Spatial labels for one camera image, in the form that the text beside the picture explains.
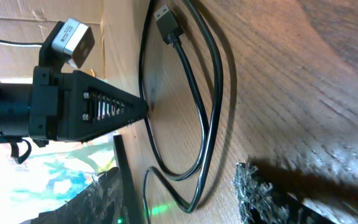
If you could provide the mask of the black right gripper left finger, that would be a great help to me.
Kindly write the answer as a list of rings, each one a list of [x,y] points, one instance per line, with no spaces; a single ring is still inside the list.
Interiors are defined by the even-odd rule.
[[[28,224],[112,224],[121,216],[122,176],[119,168],[105,172],[56,210],[43,212]]]

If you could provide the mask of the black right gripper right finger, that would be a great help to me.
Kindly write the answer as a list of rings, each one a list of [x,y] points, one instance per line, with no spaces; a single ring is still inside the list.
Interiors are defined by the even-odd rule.
[[[233,185],[242,223],[319,224],[331,220],[264,181],[258,167],[238,162]]]

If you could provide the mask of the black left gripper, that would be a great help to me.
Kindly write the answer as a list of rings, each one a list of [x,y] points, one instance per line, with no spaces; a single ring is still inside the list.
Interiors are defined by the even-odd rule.
[[[145,118],[145,100],[79,70],[33,72],[29,136],[34,141],[87,142]]]

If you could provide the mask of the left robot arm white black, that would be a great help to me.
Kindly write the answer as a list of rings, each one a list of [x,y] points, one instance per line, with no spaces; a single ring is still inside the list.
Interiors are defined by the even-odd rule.
[[[145,100],[80,70],[35,67],[31,84],[0,83],[0,137],[87,142],[147,112]]]

